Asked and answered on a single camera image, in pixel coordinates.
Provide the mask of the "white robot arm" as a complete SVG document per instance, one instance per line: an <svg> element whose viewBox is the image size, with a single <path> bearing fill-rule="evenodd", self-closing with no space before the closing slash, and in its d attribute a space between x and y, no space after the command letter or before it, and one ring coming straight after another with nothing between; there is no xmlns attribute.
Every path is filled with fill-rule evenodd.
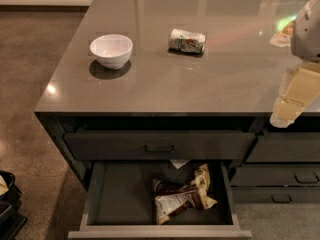
<svg viewBox="0 0 320 240"><path fill-rule="evenodd" d="M320 0L308 0L270 43L302 60L284 74L270 117L272 126L287 128L320 95Z"/></svg>

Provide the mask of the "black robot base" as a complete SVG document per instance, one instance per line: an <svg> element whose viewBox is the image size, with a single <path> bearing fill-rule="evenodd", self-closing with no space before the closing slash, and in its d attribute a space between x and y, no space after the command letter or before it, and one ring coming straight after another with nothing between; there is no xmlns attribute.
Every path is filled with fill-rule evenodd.
<svg viewBox="0 0 320 240"><path fill-rule="evenodd" d="M16 240L16 236L28 219L18 212L21 206L21 190L15 185L15 176L1 170L0 240Z"/></svg>

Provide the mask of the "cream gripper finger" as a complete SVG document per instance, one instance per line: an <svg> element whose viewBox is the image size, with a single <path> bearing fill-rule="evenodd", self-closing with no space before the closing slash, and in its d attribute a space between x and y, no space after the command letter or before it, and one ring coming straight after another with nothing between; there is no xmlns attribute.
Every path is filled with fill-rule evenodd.
<svg viewBox="0 0 320 240"><path fill-rule="evenodd" d="M287 128L320 95L320 64L304 62L289 68L282 79L270 123Z"/></svg>

